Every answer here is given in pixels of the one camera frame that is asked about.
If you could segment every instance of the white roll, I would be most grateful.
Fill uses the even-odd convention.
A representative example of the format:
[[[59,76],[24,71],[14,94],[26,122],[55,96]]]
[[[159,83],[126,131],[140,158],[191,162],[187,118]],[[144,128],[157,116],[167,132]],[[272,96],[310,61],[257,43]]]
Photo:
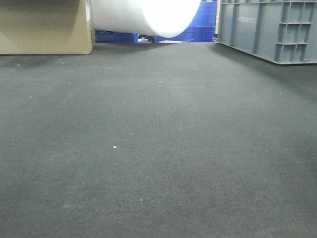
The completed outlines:
[[[92,0],[95,28],[174,37],[193,20],[201,0]]]

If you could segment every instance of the dark gray carpet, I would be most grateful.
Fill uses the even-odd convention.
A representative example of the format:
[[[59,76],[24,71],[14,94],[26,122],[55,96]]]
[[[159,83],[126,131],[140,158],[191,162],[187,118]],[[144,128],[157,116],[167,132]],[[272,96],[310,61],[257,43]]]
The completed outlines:
[[[1,238],[316,238],[317,65],[0,56],[0,196]]]

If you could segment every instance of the blue container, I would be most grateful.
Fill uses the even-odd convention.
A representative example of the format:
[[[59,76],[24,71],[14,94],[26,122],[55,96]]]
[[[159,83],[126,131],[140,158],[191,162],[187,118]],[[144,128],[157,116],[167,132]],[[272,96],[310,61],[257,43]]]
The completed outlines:
[[[216,1],[202,1],[189,27],[214,27],[216,25],[216,13]]]
[[[96,32],[96,42],[138,43],[139,34],[119,32]]]
[[[183,33],[173,38],[156,37],[160,41],[213,42],[215,27],[188,27]]]

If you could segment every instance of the cardboard box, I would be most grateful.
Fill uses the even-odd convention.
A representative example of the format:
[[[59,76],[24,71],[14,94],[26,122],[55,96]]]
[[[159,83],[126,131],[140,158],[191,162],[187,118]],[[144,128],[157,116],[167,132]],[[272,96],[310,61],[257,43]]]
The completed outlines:
[[[87,55],[90,0],[0,0],[1,55]]]

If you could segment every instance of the gray plastic crate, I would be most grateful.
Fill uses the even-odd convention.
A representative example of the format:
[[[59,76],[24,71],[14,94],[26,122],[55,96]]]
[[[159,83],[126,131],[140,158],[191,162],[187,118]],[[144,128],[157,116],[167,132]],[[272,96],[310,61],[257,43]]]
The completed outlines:
[[[222,0],[217,41],[278,64],[317,63],[317,0]]]

